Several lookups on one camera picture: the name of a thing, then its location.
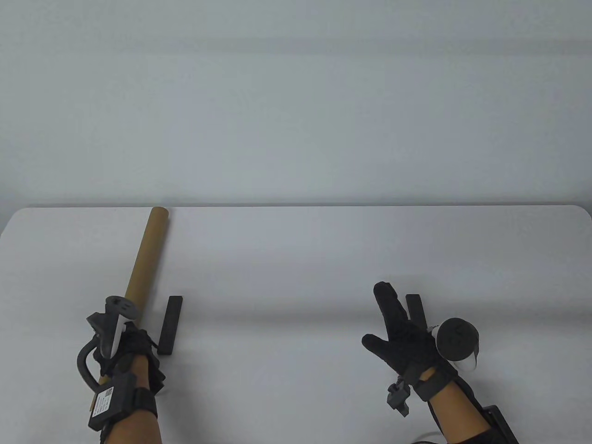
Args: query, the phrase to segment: sticker label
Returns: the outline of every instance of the sticker label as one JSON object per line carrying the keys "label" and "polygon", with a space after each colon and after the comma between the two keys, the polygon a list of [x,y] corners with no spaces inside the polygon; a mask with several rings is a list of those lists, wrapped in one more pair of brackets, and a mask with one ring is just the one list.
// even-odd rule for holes
{"label": "sticker label", "polygon": [[95,409],[92,411],[92,417],[96,415],[100,415],[101,413],[106,412],[109,410],[109,405],[111,404],[111,396],[113,395],[113,387],[108,388],[105,391],[100,392],[96,396],[96,403]]}

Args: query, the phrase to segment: cardboard tube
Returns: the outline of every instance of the cardboard tube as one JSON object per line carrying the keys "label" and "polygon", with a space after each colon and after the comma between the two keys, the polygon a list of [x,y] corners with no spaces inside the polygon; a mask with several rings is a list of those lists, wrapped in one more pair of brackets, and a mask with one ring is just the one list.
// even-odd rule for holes
{"label": "cardboard tube", "polygon": [[[132,301],[140,312],[140,316],[135,320],[137,326],[140,326],[144,308],[146,308],[148,296],[154,283],[168,225],[169,211],[163,207],[152,208],[126,290],[126,299]],[[108,380],[107,377],[100,377],[99,384],[104,384]],[[96,395],[92,400],[91,411],[95,402]]]}

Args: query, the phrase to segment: white table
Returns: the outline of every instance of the white table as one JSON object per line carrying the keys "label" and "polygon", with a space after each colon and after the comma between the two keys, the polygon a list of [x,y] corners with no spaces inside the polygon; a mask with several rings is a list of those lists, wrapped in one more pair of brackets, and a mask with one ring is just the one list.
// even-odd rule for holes
{"label": "white table", "polygon": [[[0,237],[3,443],[97,443],[76,371],[86,316],[122,294],[148,208],[29,208]],[[158,396],[168,444],[405,444],[436,430],[360,344],[375,282],[481,333],[466,378],[521,443],[592,436],[592,224],[574,206],[174,208],[144,326],[185,296]]]}

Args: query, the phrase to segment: forearm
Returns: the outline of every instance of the forearm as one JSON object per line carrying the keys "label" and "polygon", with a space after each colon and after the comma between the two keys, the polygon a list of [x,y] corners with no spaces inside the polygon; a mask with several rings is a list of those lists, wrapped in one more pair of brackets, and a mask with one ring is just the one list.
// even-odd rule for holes
{"label": "forearm", "polygon": [[[422,379],[428,379],[433,373],[434,370],[429,369],[422,375]],[[454,382],[448,384],[429,402],[449,444],[466,441],[491,428]]]}
{"label": "forearm", "polygon": [[[134,358],[131,371],[138,378],[136,387],[150,388],[145,356]],[[147,410],[136,410],[113,426],[107,444],[162,444],[156,416]]]}

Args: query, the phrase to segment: black wrist device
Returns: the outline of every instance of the black wrist device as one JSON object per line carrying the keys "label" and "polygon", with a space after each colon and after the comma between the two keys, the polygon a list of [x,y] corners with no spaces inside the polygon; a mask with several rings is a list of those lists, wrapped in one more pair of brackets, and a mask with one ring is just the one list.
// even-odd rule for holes
{"label": "black wrist device", "polygon": [[127,418],[136,410],[147,410],[158,417],[154,394],[144,387],[136,387],[137,377],[131,372],[114,375],[96,394],[88,426],[102,430],[108,423]]}

